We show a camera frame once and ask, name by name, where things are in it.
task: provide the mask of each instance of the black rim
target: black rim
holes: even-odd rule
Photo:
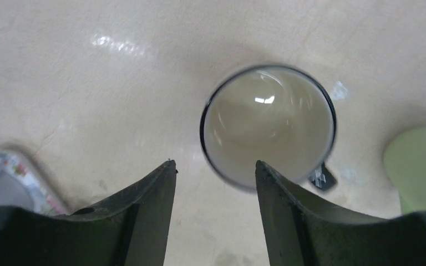
[[[324,87],[316,79],[314,79],[312,76],[310,76],[308,73],[304,72],[303,70],[300,70],[300,69],[295,68],[293,66],[281,65],[281,64],[254,65],[254,66],[251,66],[249,68],[240,70],[240,71],[236,72],[235,74],[232,74],[229,78],[227,78],[225,81],[223,81],[220,86],[218,86],[218,88],[213,92],[213,94],[210,96],[210,98],[206,102],[206,105],[205,105],[205,108],[203,109],[203,113],[201,114],[201,120],[200,120],[200,142],[201,142],[201,149],[203,151],[203,154],[205,155],[208,164],[211,166],[211,168],[213,168],[213,170],[216,172],[216,174],[221,179],[223,179],[226,183],[229,183],[230,185],[232,185],[232,186],[234,186],[236,188],[239,188],[239,189],[241,189],[243,191],[247,191],[247,192],[256,192],[257,189],[256,189],[256,187],[245,186],[245,185],[243,185],[243,184],[241,184],[239,182],[236,182],[236,181],[230,179],[229,177],[227,177],[226,175],[224,175],[218,169],[218,167],[216,167],[215,164],[211,161],[210,155],[206,151],[206,145],[205,145],[205,129],[204,129],[204,127],[205,127],[205,119],[206,119],[206,114],[208,113],[208,109],[210,107],[210,104],[213,102],[213,100],[218,95],[218,93],[227,84],[229,84],[231,81],[235,80],[236,78],[238,78],[239,76],[241,76],[243,74],[246,74],[248,72],[251,72],[251,71],[254,71],[254,70],[258,70],[258,69],[263,69],[263,68],[283,68],[283,69],[287,69],[287,70],[295,72],[295,73],[297,73],[299,75],[304,76],[306,79],[308,79],[309,81],[311,81],[321,91],[321,93],[324,95],[324,98],[326,99],[327,104],[329,105],[329,109],[331,110],[331,115],[332,115],[332,123],[333,123],[332,140],[331,140],[331,144],[329,145],[329,148],[328,148],[327,152],[324,155],[323,161],[319,162],[313,168],[313,171],[314,171],[314,169],[318,168],[321,164],[323,164],[323,162],[327,159],[327,157],[331,153],[332,148],[334,147],[334,142],[335,142],[335,139],[336,139],[336,132],[337,132],[336,110],[334,108],[334,105],[332,104],[331,98],[327,94],[326,90],[324,90]]]

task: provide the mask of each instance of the green object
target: green object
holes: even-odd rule
[[[401,211],[426,211],[426,128],[397,136],[386,148],[383,163],[399,191]]]

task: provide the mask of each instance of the white countertop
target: white countertop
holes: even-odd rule
[[[268,265],[257,196],[217,178],[199,142],[215,86],[264,62],[334,99],[326,198],[399,215],[382,152],[426,124],[426,1],[0,0],[0,144],[33,151],[73,210],[174,159],[165,265]]]

